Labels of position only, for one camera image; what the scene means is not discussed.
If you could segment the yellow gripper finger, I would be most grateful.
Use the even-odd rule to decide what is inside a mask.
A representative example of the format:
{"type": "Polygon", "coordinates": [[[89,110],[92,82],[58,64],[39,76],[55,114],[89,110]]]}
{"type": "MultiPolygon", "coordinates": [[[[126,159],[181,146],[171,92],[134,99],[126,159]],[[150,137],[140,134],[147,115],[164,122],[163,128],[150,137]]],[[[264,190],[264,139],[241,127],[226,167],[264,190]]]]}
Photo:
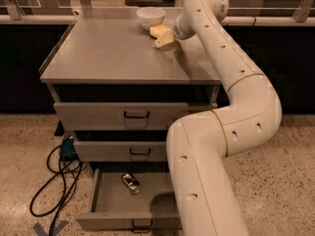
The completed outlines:
{"type": "Polygon", "coordinates": [[[171,30],[166,30],[163,33],[160,33],[155,40],[155,47],[162,48],[168,44],[171,44],[175,41],[175,35],[171,30]]]}

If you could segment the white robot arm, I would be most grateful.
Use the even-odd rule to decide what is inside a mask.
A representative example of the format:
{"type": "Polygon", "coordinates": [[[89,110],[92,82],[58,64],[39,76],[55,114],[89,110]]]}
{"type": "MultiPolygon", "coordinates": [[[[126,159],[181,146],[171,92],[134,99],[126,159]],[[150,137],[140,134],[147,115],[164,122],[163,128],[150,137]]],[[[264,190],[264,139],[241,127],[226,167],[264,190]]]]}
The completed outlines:
{"type": "Polygon", "coordinates": [[[269,140],[282,121],[278,94],[264,72],[221,26],[227,0],[184,0],[177,39],[197,35],[229,105],[176,120],[166,156],[185,236],[249,236],[222,160],[269,140]]]}

